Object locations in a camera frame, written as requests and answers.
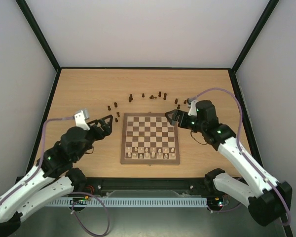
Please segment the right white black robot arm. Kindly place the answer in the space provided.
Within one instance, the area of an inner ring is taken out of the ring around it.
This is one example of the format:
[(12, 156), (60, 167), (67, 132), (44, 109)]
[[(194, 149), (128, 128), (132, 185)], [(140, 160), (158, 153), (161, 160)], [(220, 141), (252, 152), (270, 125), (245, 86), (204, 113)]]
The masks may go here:
[(246, 151), (235, 132), (220, 123), (215, 106), (209, 100), (189, 102), (189, 111), (178, 109), (165, 113), (171, 125), (202, 134), (205, 142), (223, 155), (237, 169), (244, 182), (217, 168), (205, 175), (205, 187), (210, 193), (224, 192), (245, 207), (261, 226), (267, 226), (288, 214), (293, 189), (288, 182), (279, 182)]

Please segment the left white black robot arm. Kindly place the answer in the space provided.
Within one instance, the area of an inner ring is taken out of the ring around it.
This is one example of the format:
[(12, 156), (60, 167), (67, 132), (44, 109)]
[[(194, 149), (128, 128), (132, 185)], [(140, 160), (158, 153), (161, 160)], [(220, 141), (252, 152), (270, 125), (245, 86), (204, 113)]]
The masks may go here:
[(42, 150), (36, 165), (0, 196), (0, 237), (16, 231), (22, 222), (53, 200), (83, 190), (86, 177), (73, 164), (93, 148), (94, 142), (111, 134), (113, 116), (86, 122), (88, 118), (84, 110), (70, 117), (75, 126), (52, 148)]

